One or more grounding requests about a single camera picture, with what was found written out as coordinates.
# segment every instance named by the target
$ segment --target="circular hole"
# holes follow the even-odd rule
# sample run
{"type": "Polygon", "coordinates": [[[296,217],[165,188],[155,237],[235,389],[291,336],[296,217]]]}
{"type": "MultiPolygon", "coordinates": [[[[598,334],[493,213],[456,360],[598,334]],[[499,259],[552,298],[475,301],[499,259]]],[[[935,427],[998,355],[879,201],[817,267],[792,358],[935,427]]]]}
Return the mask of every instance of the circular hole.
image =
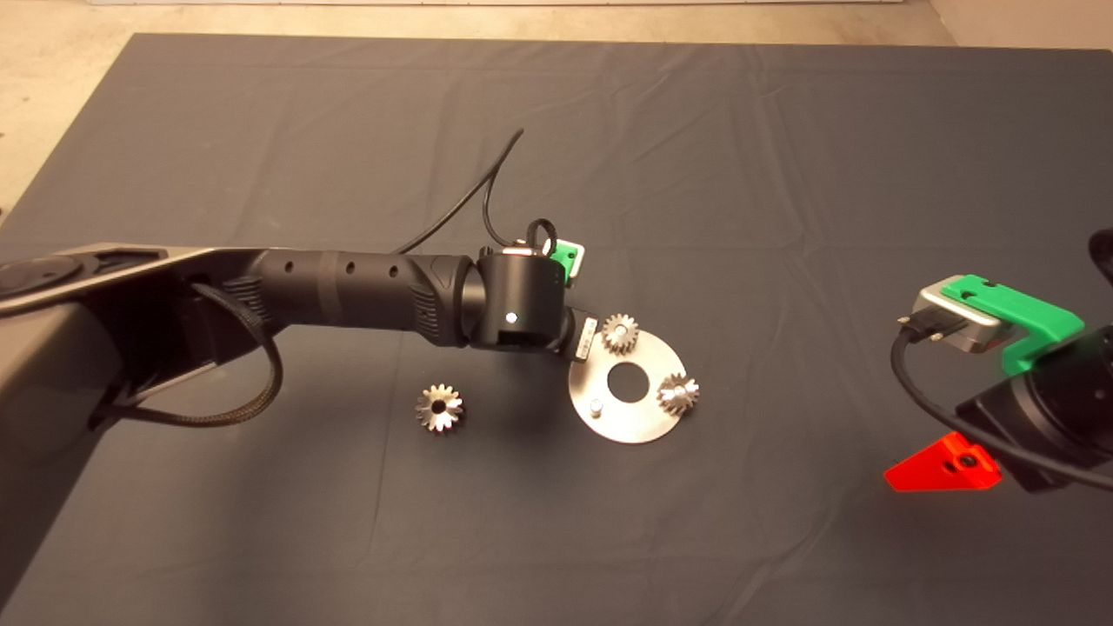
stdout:
{"type": "Polygon", "coordinates": [[[649,378],[646,370],[633,363],[619,363],[607,374],[607,387],[614,398],[623,402],[638,402],[649,393],[649,378]]]}

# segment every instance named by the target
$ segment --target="green plastic part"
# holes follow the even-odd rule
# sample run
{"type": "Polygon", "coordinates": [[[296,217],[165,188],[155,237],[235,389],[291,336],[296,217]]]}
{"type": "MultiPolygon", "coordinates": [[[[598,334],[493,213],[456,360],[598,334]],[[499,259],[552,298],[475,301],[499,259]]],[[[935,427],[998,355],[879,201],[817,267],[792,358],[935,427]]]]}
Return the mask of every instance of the green plastic part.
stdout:
{"type": "Polygon", "coordinates": [[[1008,375],[1028,371],[1042,354],[1085,326],[1065,309],[974,274],[944,285],[943,295],[1027,331],[1027,336],[1006,345],[1002,353],[1001,365],[1008,375]]]}
{"type": "Polygon", "coordinates": [[[572,281],[580,274],[580,265],[583,263],[583,252],[584,248],[580,244],[556,239],[556,246],[549,255],[549,258],[552,258],[564,267],[565,286],[571,285],[572,281]]]}

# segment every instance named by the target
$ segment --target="steel washer plate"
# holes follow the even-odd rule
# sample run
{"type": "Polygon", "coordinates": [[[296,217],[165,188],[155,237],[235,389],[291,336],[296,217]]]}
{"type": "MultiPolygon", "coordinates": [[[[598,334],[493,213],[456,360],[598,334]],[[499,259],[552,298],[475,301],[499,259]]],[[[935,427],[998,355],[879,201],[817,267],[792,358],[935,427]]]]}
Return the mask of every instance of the steel washer plate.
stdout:
{"type": "Polygon", "coordinates": [[[603,345],[602,333],[595,333],[588,361],[572,363],[568,370],[568,393],[575,412],[591,430],[620,443],[646,443],[664,436],[680,421],[658,404],[657,389],[669,374],[687,373],[677,353],[657,335],[639,331],[633,350],[612,354],[603,345]],[[611,393],[607,378],[620,363],[633,363],[646,372],[649,392],[641,400],[623,402],[611,393]],[[592,400],[603,404],[598,418],[591,414],[592,400]]]}

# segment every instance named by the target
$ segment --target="red plastic part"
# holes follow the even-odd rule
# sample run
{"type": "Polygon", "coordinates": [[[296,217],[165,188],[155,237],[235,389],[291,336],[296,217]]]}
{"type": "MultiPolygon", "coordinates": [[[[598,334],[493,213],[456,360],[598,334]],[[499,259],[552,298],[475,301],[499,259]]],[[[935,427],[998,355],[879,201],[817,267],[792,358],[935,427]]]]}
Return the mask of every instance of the red plastic part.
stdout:
{"type": "Polygon", "coordinates": [[[885,480],[896,491],[988,489],[1001,469],[985,448],[952,432],[886,470],[885,480]]]}

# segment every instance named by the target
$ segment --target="silver gear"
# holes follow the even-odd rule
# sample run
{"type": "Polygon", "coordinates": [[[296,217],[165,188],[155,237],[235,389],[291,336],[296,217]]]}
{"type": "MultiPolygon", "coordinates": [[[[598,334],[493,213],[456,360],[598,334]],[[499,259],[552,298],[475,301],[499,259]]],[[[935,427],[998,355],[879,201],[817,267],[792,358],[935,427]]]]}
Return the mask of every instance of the silver gear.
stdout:
{"type": "Polygon", "coordinates": [[[699,400],[699,384],[696,379],[683,374],[670,374],[657,389],[657,401],[670,414],[680,417],[699,400]]]}
{"type": "Polygon", "coordinates": [[[421,426],[430,432],[444,432],[464,417],[464,401],[451,387],[437,384],[421,392],[414,410],[421,426]]]}
{"type": "Polygon", "coordinates": [[[638,343],[638,322],[633,317],[617,313],[603,323],[603,346],[612,354],[627,354],[638,343]]]}

